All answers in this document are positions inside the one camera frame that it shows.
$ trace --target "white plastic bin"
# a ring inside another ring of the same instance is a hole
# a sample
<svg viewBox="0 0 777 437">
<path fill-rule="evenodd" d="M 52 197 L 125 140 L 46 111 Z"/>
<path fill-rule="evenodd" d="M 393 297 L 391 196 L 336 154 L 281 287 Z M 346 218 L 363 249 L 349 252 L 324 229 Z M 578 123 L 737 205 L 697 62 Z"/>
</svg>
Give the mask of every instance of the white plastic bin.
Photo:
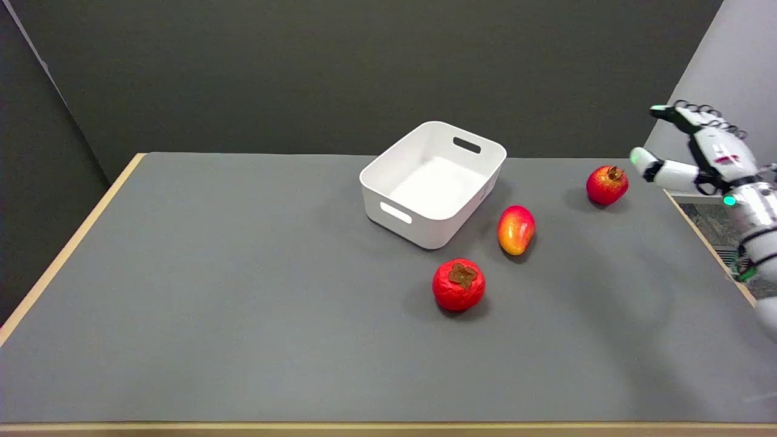
<svg viewBox="0 0 777 437">
<path fill-rule="evenodd" d="M 361 171 L 367 216 L 421 247 L 439 249 L 491 192 L 506 157 L 496 142 L 428 121 Z"/>
</svg>

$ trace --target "gray wall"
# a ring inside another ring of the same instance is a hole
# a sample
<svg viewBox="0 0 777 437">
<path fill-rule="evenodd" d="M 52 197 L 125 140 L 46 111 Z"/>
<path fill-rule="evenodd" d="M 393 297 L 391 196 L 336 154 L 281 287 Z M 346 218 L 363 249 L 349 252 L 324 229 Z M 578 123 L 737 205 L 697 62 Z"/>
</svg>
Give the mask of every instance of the gray wall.
<svg viewBox="0 0 777 437">
<path fill-rule="evenodd" d="M 669 99 L 720 109 L 750 134 L 747 145 L 763 163 L 777 161 L 776 20 L 774 0 L 726 0 Z M 659 122 L 645 147 L 693 163 L 687 141 L 673 125 Z"/>
<path fill-rule="evenodd" d="M 2 324 L 102 197 L 106 180 L 5 8 L 0 32 Z"/>
<path fill-rule="evenodd" d="M 12 0 L 109 177 L 139 151 L 382 152 L 427 120 L 627 156 L 719 0 Z"/>
</svg>

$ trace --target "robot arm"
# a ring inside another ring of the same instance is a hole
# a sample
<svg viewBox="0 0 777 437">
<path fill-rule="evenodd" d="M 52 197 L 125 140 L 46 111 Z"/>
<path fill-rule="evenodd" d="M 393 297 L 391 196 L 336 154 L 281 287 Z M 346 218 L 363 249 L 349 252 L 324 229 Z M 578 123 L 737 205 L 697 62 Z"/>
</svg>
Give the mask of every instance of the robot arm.
<svg viewBox="0 0 777 437">
<path fill-rule="evenodd" d="M 775 185 L 759 175 L 755 157 L 742 141 L 747 132 L 723 119 L 711 106 L 696 106 L 685 100 L 651 107 L 650 114 L 688 135 L 688 148 L 696 166 L 665 161 L 637 147 L 630 159 L 639 174 L 670 190 L 695 188 L 705 195 L 718 191 L 725 194 L 726 212 L 741 236 L 740 255 L 747 253 L 751 259 L 745 266 L 735 263 L 732 277 L 746 281 L 757 270 L 767 281 L 777 282 L 777 195 Z M 703 190 L 705 184 L 713 189 Z M 761 300 L 755 312 L 764 332 L 777 342 L 777 297 Z"/>
</svg>

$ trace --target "gray table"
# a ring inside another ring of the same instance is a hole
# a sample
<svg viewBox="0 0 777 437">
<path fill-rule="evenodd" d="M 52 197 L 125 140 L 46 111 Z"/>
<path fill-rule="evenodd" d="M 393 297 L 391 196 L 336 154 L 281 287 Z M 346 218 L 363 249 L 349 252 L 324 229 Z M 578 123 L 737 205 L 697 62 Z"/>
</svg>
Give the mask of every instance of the gray table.
<svg viewBox="0 0 777 437">
<path fill-rule="evenodd" d="M 0 421 L 777 421 L 777 346 L 626 160 L 508 159 L 435 251 L 364 214 L 370 160 L 145 156 L 2 346 Z M 604 163 L 631 187 L 600 209 Z M 488 281 L 460 315 L 453 257 Z"/>
</svg>

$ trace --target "wooden table edge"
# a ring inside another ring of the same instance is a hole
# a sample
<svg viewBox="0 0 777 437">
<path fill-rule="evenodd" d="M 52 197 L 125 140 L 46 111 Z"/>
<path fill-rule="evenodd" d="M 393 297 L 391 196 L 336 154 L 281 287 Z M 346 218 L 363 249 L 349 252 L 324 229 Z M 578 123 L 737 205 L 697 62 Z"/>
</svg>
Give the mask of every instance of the wooden table edge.
<svg viewBox="0 0 777 437">
<path fill-rule="evenodd" d="M 70 255 L 73 254 L 75 248 L 78 247 L 78 245 L 81 243 L 81 240 L 84 239 L 86 233 L 92 228 L 92 225 L 95 224 L 103 211 L 105 211 L 105 208 L 113 199 L 113 196 L 115 196 L 121 186 L 124 185 L 124 182 L 130 176 L 130 174 L 132 174 L 132 171 L 135 170 L 135 167 L 138 166 L 141 159 L 143 159 L 143 156 L 145 156 L 145 153 L 138 153 L 132 158 L 130 163 L 127 164 L 116 181 L 113 182 L 113 185 L 108 188 L 108 191 L 106 191 L 106 193 L 103 195 L 103 198 L 97 202 L 97 206 L 95 206 L 92 212 L 86 216 L 84 222 L 81 223 L 73 236 L 70 237 L 70 240 L 68 240 L 62 250 L 60 250 L 57 257 L 51 261 L 51 264 L 49 264 L 46 271 L 40 276 L 40 278 L 38 278 L 37 282 L 35 282 L 35 285 L 33 285 L 30 291 L 27 292 L 27 295 L 24 296 L 24 299 L 22 299 L 22 302 L 19 303 L 19 306 L 14 309 L 13 313 L 11 313 L 11 316 L 5 321 L 2 327 L 0 327 L 0 348 L 5 343 L 5 341 L 8 340 L 11 334 L 13 334 L 13 330 L 15 330 L 19 325 L 19 322 L 22 321 L 22 318 L 27 314 L 27 311 L 30 311 L 30 308 L 33 307 L 40 295 L 43 294 L 46 287 L 49 285 L 49 283 L 51 283 L 51 280 L 54 279 L 54 276 L 56 276 L 59 272 L 59 269 L 62 268 Z"/>
<path fill-rule="evenodd" d="M 30 289 L 16 310 L 8 320 L 0 327 L 0 347 L 11 336 L 22 318 L 32 308 L 46 287 L 54 279 L 64 263 L 71 256 L 75 248 L 83 240 L 86 233 L 92 228 L 105 208 L 113 200 L 113 197 L 127 181 L 145 153 L 136 154 L 127 164 L 119 177 L 113 182 L 103 198 L 89 213 L 84 222 L 79 226 L 75 234 L 65 244 L 60 253 L 51 262 L 51 265 L 41 275 L 35 285 Z M 674 198 L 664 190 L 672 204 L 680 212 L 682 217 L 696 233 L 696 236 L 704 243 L 707 250 L 724 269 L 726 265 L 717 255 L 709 241 L 702 235 L 699 228 L 680 208 Z M 734 283 L 742 295 L 751 305 L 755 305 L 755 298 L 742 284 Z M 304 423 L 304 422 L 79 422 L 61 424 L 0 424 L 0 433 L 6 435 L 160 435 L 162 432 L 196 432 L 202 437 L 216 435 L 240 435 L 240 436 L 265 436 L 278 434 L 303 435 L 305 437 L 342 435 L 394 435 L 401 432 L 404 435 L 445 435 L 456 437 L 458 435 L 510 435 L 514 437 L 526 436 L 597 436 L 610 435 L 775 435 L 777 424 L 748 424 L 748 423 L 701 423 L 701 422 L 526 422 L 526 423 L 459 423 L 459 422 L 434 422 L 434 423 Z"/>
<path fill-rule="evenodd" d="M 704 246 L 709 250 L 709 252 L 713 255 L 713 258 L 720 264 L 720 267 L 723 268 L 724 271 L 728 271 L 728 267 L 726 266 L 726 263 L 723 262 L 723 260 L 720 259 L 718 256 L 718 253 L 713 249 L 713 246 L 709 244 L 709 241 L 702 235 L 702 231 L 699 230 L 698 226 L 688 217 L 687 214 L 685 214 L 685 211 L 680 208 L 680 205 L 678 205 L 677 201 L 672 197 L 671 194 L 669 194 L 668 191 L 664 190 L 664 194 L 667 195 L 669 198 L 669 201 L 672 202 L 674 207 L 680 212 L 683 219 L 685 219 L 686 222 L 688 222 L 688 225 L 691 226 L 691 229 L 693 229 L 693 232 L 696 232 L 696 236 L 704 243 Z M 756 298 L 750 293 L 750 290 L 747 289 L 747 287 L 744 284 L 741 284 L 740 282 L 736 282 L 733 279 L 731 279 L 731 282 L 736 285 L 736 287 L 739 289 L 739 292 L 742 293 L 742 296 L 744 296 L 745 299 L 750 303 L 750 305 L 755 306 L 756 304 Z"/>
<path fill-rule="evenodd" d="M 387 437 L 629 437 L 666 435 L 774 436 L 777 424 L 701 422 L 526 422 L 526 423 L 305 423 L 305 422 L 112 422 L 0 425 L 5 435 L 60 437 L 87 435 L 112 437 L 196 435 L 198 437 L 333 437 L 366 435 Z"/>
</svg>

